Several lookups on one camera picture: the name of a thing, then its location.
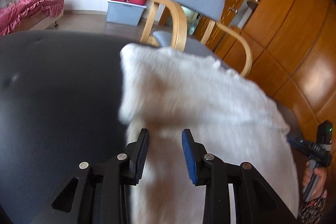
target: white fluffy cloth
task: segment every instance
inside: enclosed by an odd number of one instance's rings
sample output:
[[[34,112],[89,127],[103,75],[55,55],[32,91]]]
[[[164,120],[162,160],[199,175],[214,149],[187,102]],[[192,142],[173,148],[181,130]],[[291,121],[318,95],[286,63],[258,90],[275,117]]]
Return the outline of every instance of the white fluffy cloth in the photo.
[[[252,163],[297,216],[289,127],[255,83],[224,70],[212,57],[169,47],[128,44],[120,55],[119,118],[129,123],[127,141],[136,141],[141,128],[150,132],[143,176],[132,187],[132,223],[202,223],[205,187],[195,187],[189,179],[181,145],[184,128],[224,162]]]

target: ruffled bedspread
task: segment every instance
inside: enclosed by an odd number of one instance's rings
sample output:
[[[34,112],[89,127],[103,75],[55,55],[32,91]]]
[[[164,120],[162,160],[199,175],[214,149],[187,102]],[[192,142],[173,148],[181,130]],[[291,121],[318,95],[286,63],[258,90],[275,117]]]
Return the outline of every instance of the ruffled bedspread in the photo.
[[[57,17],[64,8],[64,0],[19,0],[7,8],[0,9],[0,37],[9,34],[24,17],[44,13]]]

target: metal screw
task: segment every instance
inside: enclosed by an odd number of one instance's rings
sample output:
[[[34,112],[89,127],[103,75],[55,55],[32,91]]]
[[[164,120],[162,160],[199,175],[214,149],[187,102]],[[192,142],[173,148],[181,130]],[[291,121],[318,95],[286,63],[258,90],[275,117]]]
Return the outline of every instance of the metal screw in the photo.
[[[79,164],[80,169],[86,169],[89,167],[89,164],[86,161],[83,161]]]
[[[250,170],[250,169],[252,169],[252,165],[251,165],[251,163],[249,163],[249,162],[244,162],[243,165],[242,165],[242,167],[243,167],[244,169],[246,169],[246,170]]]
[[[213,159],[215,158],[215,156],[214,156],[213,154],[205,154],[205,155],[204,155],[204,158],[205,158],[206,160],[213,160]]]
[[[117,158],[118,158],[118,160],[125,160],[125,159],[127,159],[127,155],[124,154],[124,153],[121,153],[117,156]]]

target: wooden floor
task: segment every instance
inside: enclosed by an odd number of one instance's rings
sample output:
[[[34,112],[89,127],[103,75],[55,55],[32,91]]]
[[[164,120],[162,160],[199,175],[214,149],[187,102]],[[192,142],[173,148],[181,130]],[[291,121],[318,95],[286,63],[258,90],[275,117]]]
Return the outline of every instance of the wooden floor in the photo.
[[[91,15],[91,14],[65,14],[58,20],[58,26],[50,25],[48,30],[71,30],[91,33],[104,33],[118,37],[125,37],[135,41],[139,41],[144,22],[140,22],[138,26],[131,26],[125,24],[117,24],[106,22],[104,15]],[[152,32],[157,30],[170,31],[171,27],[153,25]]]

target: door handle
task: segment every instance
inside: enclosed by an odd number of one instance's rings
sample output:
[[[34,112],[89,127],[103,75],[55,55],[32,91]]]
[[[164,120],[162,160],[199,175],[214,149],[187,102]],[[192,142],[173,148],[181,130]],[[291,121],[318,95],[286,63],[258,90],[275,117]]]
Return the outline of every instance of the door handle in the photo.
[[[229,10],[230,10],[231,12],[234,12],[235,15],[238,13],[238,10],[236,10],[236,9],[233,8],[233,7],[229,7]]]

